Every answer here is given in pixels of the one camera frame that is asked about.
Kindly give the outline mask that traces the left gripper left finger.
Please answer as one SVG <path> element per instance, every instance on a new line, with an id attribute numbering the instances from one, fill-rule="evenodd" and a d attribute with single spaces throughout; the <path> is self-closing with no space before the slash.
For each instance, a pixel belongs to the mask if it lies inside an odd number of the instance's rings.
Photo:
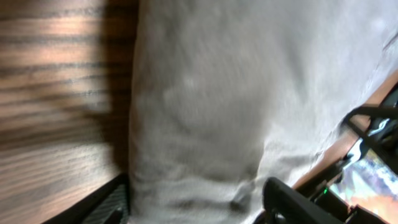
<path id="1" fill-rule="evenodd" d="M 129 179 L 120 174 L 44 224 L 127 224 Z"/>

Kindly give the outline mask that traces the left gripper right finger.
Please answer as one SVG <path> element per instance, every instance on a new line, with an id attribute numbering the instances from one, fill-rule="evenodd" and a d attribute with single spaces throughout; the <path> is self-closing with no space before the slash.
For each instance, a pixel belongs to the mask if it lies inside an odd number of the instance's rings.
<path id="1" fill-rule="evenodd" d="M 253 224 L 279 223 L 278 215 L 284 218 L 285 223 L 342 223 L 275 177 L 266 180 L 262 200 L 264 210 Z"/>

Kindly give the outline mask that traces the grey shorts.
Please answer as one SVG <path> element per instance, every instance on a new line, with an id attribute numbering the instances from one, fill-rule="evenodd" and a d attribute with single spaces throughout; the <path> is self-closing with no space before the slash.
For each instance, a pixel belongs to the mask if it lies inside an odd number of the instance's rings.
<path id="1" fill-rule="evenodd" d="M 393 0 L 141 1 L 131 223 L 252 223 L 397 68 L 396 35 Z"/>

